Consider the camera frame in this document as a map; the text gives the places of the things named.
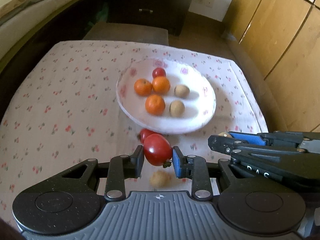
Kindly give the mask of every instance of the crosshair logo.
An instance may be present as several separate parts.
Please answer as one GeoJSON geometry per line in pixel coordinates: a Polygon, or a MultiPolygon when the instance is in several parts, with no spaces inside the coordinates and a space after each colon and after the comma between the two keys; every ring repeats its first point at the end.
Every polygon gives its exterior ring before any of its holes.
{"type": "Polygon", "coordinates": [[[160,199],[163,199],[164,197],[165,197],[165,196],[164,196],[164,195],[161,195],[161,194],[155,196],[155,198],[157,198],[157,199],[159,199],[159,200],[160,200],[160,199]]]}

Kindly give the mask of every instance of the dresser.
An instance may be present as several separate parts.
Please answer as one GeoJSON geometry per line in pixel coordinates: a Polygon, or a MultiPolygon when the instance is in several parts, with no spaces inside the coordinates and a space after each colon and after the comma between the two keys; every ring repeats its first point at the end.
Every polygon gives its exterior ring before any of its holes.
{"type": "Polygon", "coordinates": [[[109,0],[108,22],[147,25],[179,35],[191,0],[109,0]]]}

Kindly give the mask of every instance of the tomato stem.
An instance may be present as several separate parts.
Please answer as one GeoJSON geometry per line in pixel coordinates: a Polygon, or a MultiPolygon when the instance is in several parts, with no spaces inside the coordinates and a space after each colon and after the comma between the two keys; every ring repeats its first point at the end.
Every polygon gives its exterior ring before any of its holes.
{"type": "Polygon", "coordinates": [[[162,167],[165,169],[165,168],[168,168],[171,166],[171,161],[168,161],[168,162],[165,162],[162,167]]]}

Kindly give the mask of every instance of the orange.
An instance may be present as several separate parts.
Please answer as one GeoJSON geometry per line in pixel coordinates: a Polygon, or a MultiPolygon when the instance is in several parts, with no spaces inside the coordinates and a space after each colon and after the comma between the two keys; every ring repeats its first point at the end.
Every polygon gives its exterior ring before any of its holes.
{"type": "Polygon", "coordinates": [[[148,80],[140,78],[134,84],[134,91],[139,96],[146,97],[152,92],[152,84],[148,80]]]}
{"type": "Polygon", "coordinates": [[[156,93],[165,95],[170,90],[170,82],[166,77],[156,77],[153,79],[152,88],[156,93]]]}
{"type": "Polygon", "coordinates": [[[161,96],[153,94],[147,97],[145,108],[149,114],[162,115],[165,109],[165,102],[161,96]]]}

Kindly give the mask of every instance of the floral tablecloth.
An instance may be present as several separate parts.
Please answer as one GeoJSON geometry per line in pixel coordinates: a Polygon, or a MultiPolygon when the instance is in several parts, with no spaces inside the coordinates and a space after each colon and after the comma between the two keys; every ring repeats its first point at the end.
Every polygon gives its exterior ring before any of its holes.
{"type": "MultiPolygon", "coordinates": [[[[231,60],[167,46],[122,41],[67,41],[56,44],[21,84],[0,125],[0,217],[15,225],[12,202],[22,190],[87,158],[108,162],[131,154],[141,127],[120,109],[116,80],[133,61],[163,58],[196,68],[217,98],[213,119],[201,130],[167,136],[184,155],[209,162],[226,155],[207,145],[223,131],[267,132],[263,115],[240,68],[231,60]]],[[[146,160],[141,178],[125,181],[131,190],[155,190],[149,177],[162,167],[146,160]]],[[[190,190],[191,181],[174,177],[164,190],[190,190]]],[[[105,179],[98,193],[103,195],[105,179]]]]}

